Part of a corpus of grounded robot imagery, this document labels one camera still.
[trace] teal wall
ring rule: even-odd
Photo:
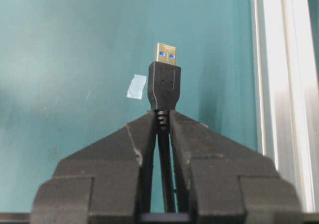
[[[250,0],[0,0],[0,212],[29,212],[58,161],[150,108],[126,97],[178,47],[177,110],[257,148]],[[162,211],[156,156],[152,211]]]
[[[308,3],[313,30],[316,64],[317,70],[319,71],[319,0],[308,0]]]

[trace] clamp jaw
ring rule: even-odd
[[[179,67],[154,61],[148,92],[152,111],[61,160],[38,190],[31,224],[302,223],[296,191],[269,158],[175,111],[179,83]],[[178,212],[173,194],[166,200],[167,213],[152,214],[156,135],[168,133]],[[159,145],[167,151],[165,141]],[[170,163],[164,159],[163,154],[164,193],[172,195]]]

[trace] white tape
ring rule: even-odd
[[[134,75],[130,87],[128,89],[128,98],[132,99],[142,99],[143,88],[146,83],[146,76]]]

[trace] usb connector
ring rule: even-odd
[[[155,61],[176,65],[177,50],[174,46],[157,43],[155,49]]]
[[[149,66],[148,97],[155,111],[174,110],[179,99],[180,67],[176,47],[157,43],[155,61]]]

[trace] black cable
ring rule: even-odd
[[[175,212],[175,199],[170,163],[168,131],[158,132],[158,144],[164,209],[167,213],[173,213]]]

